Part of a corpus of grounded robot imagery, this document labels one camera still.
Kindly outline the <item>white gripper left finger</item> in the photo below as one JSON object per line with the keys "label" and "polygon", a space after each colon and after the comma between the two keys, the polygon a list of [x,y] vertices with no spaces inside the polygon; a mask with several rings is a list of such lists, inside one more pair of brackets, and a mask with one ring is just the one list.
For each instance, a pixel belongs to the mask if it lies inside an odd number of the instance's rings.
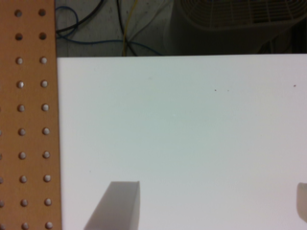
{"label": "white gripper left finger", "polygon": [[140,183],[111,182],[83,230],[138,230]]}

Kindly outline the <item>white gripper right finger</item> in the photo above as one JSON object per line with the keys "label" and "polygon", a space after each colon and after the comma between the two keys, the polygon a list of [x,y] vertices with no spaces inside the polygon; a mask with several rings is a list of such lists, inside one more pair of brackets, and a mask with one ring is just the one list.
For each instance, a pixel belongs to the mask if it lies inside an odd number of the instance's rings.
{"label": "white gripper right finger", "polygon": [[300,182],[296,188],[296,210],[298,216],[307,222],[307,183]]}

